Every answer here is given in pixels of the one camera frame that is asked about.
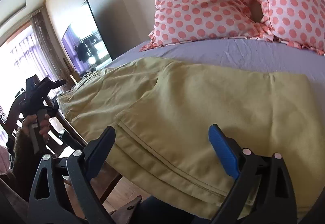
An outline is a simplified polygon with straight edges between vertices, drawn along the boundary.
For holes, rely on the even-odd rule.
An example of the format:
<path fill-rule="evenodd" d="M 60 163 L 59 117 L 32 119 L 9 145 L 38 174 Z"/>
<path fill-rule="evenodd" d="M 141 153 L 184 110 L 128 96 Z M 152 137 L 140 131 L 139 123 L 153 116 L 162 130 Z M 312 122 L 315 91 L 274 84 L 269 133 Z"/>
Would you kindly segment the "person's left hand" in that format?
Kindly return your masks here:
<path fill-rule="evenodd" d="M 25 135 L 29 136 L 29 125 L 34 123 L 37 119 L 37 115 L 28 115 L 22 122 L 22 131 Z M 49 131 L 50 131 L 50 116 L 45 114 L 44 120 L 40 123 L 40 135 L 43 137 L 45 143 L 49 140 Z"/>

